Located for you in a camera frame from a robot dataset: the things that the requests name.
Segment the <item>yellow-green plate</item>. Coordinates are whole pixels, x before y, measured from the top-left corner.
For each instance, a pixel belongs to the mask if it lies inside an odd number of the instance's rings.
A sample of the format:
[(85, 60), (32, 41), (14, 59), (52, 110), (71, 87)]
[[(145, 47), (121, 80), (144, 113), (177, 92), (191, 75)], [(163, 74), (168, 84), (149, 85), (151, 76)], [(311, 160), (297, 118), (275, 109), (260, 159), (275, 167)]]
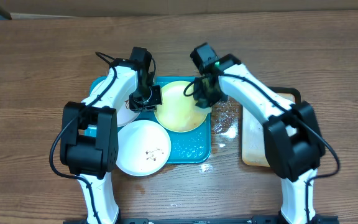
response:
[(183, 94), (190, 84), (188, 81), (174, 81), (162, 87), (162, 104), (154, 115), (166, 129), (178, 133), (192, 131), (200, 126), (211, 108), (199, 108), (192, 96)]

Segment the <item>green yellow sponge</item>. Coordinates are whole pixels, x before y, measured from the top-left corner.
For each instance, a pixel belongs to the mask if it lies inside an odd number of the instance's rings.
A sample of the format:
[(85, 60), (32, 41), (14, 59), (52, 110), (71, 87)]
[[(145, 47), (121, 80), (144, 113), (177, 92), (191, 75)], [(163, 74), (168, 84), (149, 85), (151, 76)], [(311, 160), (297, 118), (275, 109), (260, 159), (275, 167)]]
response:
[(208, 104), (203, 101), (197, 101), (195, 104), (195, 110), (202, 114), (208, 114), (212, 112), (212, 107), (208, 106)]

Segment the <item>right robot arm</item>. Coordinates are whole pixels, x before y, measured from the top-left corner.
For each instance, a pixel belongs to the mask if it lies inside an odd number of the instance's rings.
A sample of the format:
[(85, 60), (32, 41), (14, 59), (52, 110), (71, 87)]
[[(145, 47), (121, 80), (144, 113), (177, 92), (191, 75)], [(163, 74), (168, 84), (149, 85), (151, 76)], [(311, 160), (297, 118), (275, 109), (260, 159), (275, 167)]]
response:
[(215, 53), (192, 52), (190, 57), (201, 74), (193, 95), (199, 107), (211, 107), (227, 95), (262, 125), (266, 160), (282, 180), (283, 221), (312, 221), (316, 215), (313, 178), (325, 154), (312, 106), (279, 96), (231, 54), (218, 57)]

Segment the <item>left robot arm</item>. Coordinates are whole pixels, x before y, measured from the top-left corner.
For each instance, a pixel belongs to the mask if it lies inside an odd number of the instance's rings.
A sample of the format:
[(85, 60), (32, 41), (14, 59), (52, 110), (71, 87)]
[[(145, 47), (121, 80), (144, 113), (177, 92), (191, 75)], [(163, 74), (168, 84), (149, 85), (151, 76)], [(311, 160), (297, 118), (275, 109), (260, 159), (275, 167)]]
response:
[(117, 111), (126, 102), (133, 112), (153, 111), (161, 104), (154, 85), (151, 56), (129, 59), (103, 57), (109, 73), (101, 86), (81, 103), (63, 108), (62, 129), (49, 156), (51, 169), (60, 177), (81, 184), (88, 217), (86, 223), (117, 223), (111, 172), (119, 151)]

